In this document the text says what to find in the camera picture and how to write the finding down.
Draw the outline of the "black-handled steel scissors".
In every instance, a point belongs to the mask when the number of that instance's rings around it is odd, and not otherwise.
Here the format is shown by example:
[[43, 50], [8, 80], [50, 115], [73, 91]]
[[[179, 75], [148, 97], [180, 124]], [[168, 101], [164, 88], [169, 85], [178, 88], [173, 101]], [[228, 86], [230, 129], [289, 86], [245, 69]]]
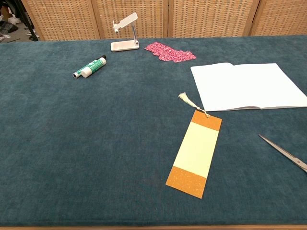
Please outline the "black-handled steel scissors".
[[282, 147], [278, 146], [277, 144], [273, 143], [271, 140], [267, 139], [266, 137], [262, 136], [261, 134], [258, 134], [258, 136], [260, 138], [262, 138], [264, 141], [266, 141], [269, 145], [271, 145], [274, 149], [276, 149], [277, 151], [279, 151], [282, 155], [284, 155], [285, 157], [287, 157], [292, 163], [294, 163], [295, 165], [297, 165], [300, 169], [302, 169], [304, 172], [307, 173], [307, 164], [304, 163], [302, 160], [300, 160], [299, 158], [293, 156], [292, 154], [290, 154], [289, 152], [287, 152], [286, 150], [284, 150]]

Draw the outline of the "pink patterned paper card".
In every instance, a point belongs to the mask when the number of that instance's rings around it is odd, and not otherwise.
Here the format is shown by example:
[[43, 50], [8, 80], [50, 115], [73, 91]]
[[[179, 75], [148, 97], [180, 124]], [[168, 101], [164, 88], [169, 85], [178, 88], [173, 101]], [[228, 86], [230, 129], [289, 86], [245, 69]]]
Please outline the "pink patterned paper card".
[[196, 56], [190, 51], [177, 50], [172, 55], [172, 60], [175, 63], [184, 62], [196, 59]]
[[166, 45], [159, 42], [154, 42], [147, 45], [144, 49], [152, 52], [155, 56], [160, 56], [164, 52], [165, 48], [167, 48]]

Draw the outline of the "wicker folding screen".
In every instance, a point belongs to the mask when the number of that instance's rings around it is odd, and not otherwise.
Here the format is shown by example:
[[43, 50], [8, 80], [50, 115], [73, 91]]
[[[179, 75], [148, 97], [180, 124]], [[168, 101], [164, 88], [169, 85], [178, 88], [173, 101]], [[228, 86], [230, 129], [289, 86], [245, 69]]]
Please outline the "wicker folding screen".
[[307, 35], [307, 0], [22, 0], [44, 41]]

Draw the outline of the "white shoe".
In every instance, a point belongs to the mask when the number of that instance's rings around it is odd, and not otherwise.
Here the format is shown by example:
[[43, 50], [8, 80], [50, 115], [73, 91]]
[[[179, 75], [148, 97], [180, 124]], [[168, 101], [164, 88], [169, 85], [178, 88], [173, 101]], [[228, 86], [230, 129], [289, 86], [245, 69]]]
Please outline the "white shoe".
[[19, 18], [16, 18], [14, 14], [10, 18], [8, 18], [7, 21], [14, 25], [20, 24], [22, 22]]

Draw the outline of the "white glue stick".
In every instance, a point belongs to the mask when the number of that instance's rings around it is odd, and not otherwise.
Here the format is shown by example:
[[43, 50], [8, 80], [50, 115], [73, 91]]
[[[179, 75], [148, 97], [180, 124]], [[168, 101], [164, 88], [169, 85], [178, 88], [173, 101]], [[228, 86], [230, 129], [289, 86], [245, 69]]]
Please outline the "white glue stick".
[[91, 62], [89, 65], [87, 65], [86, 67], [84, 67], [81, 70], [81, 75], [84, 78], [87, 78], [90, 75], [92, 75], [94, 72], [96, 72], [97, 70], [102, 68], [105, 64], [106, 64], [106, 59], [101, 57], [98, 60], [95, 60], [95, 61]]

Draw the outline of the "white phone stand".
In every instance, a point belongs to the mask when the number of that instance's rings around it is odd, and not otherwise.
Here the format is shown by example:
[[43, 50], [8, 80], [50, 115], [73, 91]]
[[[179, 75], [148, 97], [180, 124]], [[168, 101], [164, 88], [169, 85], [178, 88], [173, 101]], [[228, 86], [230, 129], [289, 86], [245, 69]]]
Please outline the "white phone stand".
[[119, 33], [119, 29], [126, 27], [127, 25], [131, 25], [134, 39], [127, 41], [119, 41], [119, 42], [111, 42], [110, 47], [112, 52], [119, 51], [127, 51], [127, 50], [135, 50], [139, 49], [139, 41], [137, 38], [136, 31], [136, 20], [138, 19], [138, 15], [136, 12], [130, 14], [126, 18], [122, 19], [119, 23], [112, 22], [113, 30], [116, 34]]

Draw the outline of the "white notebook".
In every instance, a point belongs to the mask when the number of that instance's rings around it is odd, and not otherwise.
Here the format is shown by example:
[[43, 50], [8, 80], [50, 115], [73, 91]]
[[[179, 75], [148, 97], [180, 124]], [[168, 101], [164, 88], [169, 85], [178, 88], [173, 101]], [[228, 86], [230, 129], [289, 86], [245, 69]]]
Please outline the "white notebook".
[[190, 68], [207, 112], [307, 107], [307, 96], [276, 63]]

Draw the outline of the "brown card tag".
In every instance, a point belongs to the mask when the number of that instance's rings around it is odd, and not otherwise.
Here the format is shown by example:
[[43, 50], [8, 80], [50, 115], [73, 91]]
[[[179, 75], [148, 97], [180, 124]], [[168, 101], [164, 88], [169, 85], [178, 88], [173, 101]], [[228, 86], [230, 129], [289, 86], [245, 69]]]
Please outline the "brown card tag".
[[186, 93], [178, 95], [195, 108], [166, 185], [201, 199], [206, 186], [222, 119], [208, 114]]

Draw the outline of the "green marker pen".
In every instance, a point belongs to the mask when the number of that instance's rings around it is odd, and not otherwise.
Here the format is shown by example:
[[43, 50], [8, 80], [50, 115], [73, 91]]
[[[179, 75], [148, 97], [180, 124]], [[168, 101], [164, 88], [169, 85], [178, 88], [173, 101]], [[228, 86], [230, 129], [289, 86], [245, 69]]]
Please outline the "green marker pen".
[[82, 74], [81, 71], [86, 68], [89, 67], [90, 65], [94, 64], [97, 61], [97, 59], [94, 59], [92, 62], [88, 63], [87, 65], [85, 65], [84, 67], [82, 67], [81, 69], [77, 70], [76, 72], [73, 73], [73, 77], [75, 79], [79, 78]]

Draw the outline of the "teal carpet table cover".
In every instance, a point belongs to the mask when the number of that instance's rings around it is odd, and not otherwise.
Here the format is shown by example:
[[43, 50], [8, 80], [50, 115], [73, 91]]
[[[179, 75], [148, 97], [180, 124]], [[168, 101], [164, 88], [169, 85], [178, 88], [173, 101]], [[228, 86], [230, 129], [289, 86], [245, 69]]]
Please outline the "teal carpet table cover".
[[[307, 228], [307, 108], [222, 119], [202, 199], [166, 180], [201, 99], [190, 67], [276, 63], [307, 94], [307, 35], [168, 38], [163, 62], [110, 41], [0, 43], [0, 226], [282, 225]], [[73, 73], [94, 59], [87, 78]]]

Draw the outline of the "pink patterned cloth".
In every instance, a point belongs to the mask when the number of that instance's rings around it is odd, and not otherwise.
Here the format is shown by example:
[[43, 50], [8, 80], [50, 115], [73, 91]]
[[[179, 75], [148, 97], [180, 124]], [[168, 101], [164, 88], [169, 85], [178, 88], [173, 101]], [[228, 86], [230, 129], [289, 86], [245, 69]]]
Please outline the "pink patterned cloth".
[[159, 49], [153, 52], [153, 55], [158, 56], [162, 61], [179, 62], [185, 55], [182, 50], [174, 50], [172, 48]]

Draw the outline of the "black tripod stand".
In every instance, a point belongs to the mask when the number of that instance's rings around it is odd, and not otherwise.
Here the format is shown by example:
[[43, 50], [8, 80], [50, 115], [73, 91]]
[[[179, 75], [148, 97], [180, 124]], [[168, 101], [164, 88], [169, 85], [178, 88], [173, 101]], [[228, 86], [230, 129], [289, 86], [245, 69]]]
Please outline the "black tripod stand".
[[21, 17], [25, 22], [25, 25], [27, 26], [28, 30], [31, 33], [29, 39], [31, 41], [38, 41], [38, 38], [37, 38], [35, 32], [33, 31], [32, 24], [29, 22], [28, 16], [25, 13], [25, 10], [24, 10], [24, 7], [22, 5], [21, 0], [15, 0], [15, 2], [16, 2], [16, 6], [17, 6], [18, 11], [20, 12]]

